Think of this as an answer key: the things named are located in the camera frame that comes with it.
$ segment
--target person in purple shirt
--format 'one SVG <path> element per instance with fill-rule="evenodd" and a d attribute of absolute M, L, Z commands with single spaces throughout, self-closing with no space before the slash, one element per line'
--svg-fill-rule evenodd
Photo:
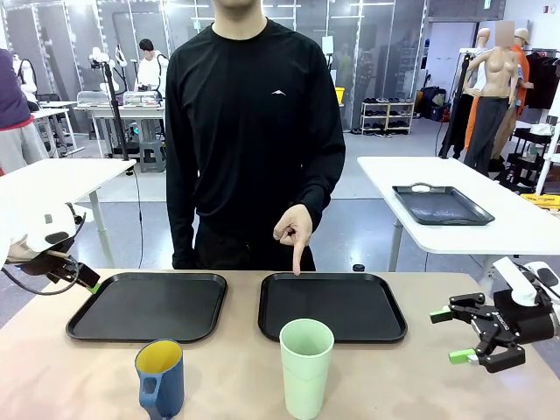
<path fill-rule="evenodd" d="M 48 158 L 12 61 L 11 52 L 0 48 L 0 169 L 4 173 Z"/>

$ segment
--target person's left hand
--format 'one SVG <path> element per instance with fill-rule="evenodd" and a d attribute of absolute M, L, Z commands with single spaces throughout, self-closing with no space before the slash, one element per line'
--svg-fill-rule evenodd
<path fill-rule="evenodd" d="M 274 227 L 274 239 L 283 245 L 294 247 L 293 270 L 296 276 L 301 273 L 300 262 L 304 249 L 312 237 L 312 217 L 303 204 L 296 204 L 286 210 Z"/>

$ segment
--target beige table surface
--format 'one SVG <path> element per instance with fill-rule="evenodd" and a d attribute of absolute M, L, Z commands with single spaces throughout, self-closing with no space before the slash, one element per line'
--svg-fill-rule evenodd
<path fill-rule="evenodd" d="M 256 324 L 260 282 L 268 273 L 220 274 L 229 286 L 220 321 L 212 336 L 183 346 L 185 405 L 175 418 L 290 420 L 279 345 Z M 381 276 L 407 319 L 408 335 L 396 345 L 336 345 L 318 420 L 559 418 L 560 383 L 532 346 L 526 346 L 525 365 L 499 374 L 447 360 L 448 352 L 472 347 L 477 337 L 460 321 L 432 325 L 429 313 L 450 295 L 479 291 L 469 276 Z M 59 297 L 35 297 L 0 330 L 2 420 L 148 419 L 134 369 L 142 345 L 66 336 L 67 321 L 88 296 L 76 287 Z"/>

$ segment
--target mug handle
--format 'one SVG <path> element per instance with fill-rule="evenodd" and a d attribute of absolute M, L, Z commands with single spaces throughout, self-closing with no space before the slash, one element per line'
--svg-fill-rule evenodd
<path fill-rule="evenodd" d="M 161 374 L 143 374 L 139 373 L 140 375 L 140 405 L 143 409 L 148 411 L 150 415 L 150 420 L 164 420 L 164 418 L 159 414 L 157 401 L 158 401 L 158 394 L 159 394 L 159 386 L 161 384 Z M 154 392 L 147 393 L 145 392 L 145 383 L 147 380 L 153 379 L 156 381 L 156 387 L 154 388 Z"/>

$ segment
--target green cup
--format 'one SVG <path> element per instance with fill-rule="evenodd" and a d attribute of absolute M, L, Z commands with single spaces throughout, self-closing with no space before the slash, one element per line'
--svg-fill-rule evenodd
<path fill-rule="evenodd" d="M 295 319 L 280 332 L 286 409 L 297 420 L 321 411 L 333 344 L 333 332 L 315 319 Z"/>

